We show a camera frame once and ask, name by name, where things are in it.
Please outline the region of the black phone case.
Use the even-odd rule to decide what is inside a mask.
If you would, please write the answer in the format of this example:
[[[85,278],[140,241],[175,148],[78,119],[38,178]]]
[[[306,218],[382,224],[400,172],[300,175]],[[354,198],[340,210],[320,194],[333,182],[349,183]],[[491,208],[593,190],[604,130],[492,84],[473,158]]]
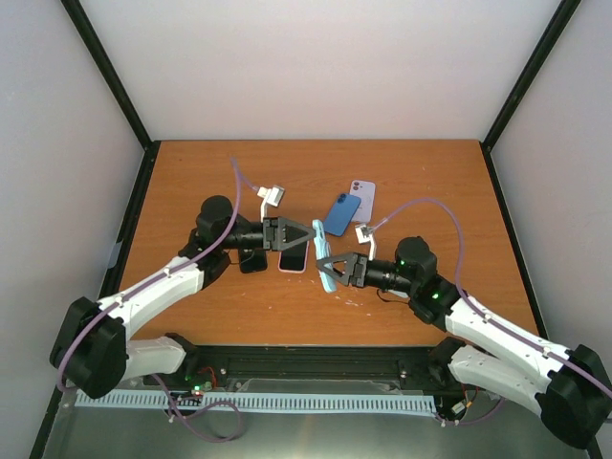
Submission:
[[[241,273],[260,273],[268,269],[267,254],[262,249],[240,249],[238,265]]]

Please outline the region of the blue phone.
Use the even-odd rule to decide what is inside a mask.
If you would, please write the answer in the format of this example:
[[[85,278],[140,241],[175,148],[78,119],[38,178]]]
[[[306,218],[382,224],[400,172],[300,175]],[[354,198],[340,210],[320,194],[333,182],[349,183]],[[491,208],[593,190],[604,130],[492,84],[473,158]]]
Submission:
[[[334,236],[342,236],[361,205],[361,198],[341,193],[323,221],[324,230]]]

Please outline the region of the lavender phone case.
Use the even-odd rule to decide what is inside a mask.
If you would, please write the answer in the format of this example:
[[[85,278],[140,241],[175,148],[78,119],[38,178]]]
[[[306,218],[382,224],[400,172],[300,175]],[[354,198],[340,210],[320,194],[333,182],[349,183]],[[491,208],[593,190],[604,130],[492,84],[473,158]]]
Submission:
[[[349,194],[361,200],[352,221],[360,224],[369,223],[373,213],[376,185],[365,180],[354,180],[350,185]]]

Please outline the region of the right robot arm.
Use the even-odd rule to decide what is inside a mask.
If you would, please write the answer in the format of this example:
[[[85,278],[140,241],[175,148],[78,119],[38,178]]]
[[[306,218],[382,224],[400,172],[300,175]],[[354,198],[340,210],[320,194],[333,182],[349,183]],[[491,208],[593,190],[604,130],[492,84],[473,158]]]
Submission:
[[[398,243],[392,261],[348,252],[332,255],[317,242],[317,268],[358,288],[402,292],[423,323],[452,334],[442,371],[457,382],[493,392],[533,412],[566,445],[586,449],[611,413],[611,381],[600,356],[579,345],[538,337],[479,303],[437,272],[421,237]]]

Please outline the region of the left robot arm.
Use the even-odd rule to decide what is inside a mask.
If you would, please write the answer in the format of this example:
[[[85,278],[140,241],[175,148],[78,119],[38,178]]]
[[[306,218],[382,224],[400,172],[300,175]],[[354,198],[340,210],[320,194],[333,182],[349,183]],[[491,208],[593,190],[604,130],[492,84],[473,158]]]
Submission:
[[[161,269],[123,291],[98,300],[81,297],[68,308],[50,354],[57,388],[77,388],[98,399],[119,383],[166,374],[192,383],[199,362],[178,339],[135,340],[150,320],[203,291],[230,266],[231,250],[285,251],[316,236],[313,228],[285,217],[250,222],[222,195],[207,198],[187,244]]]

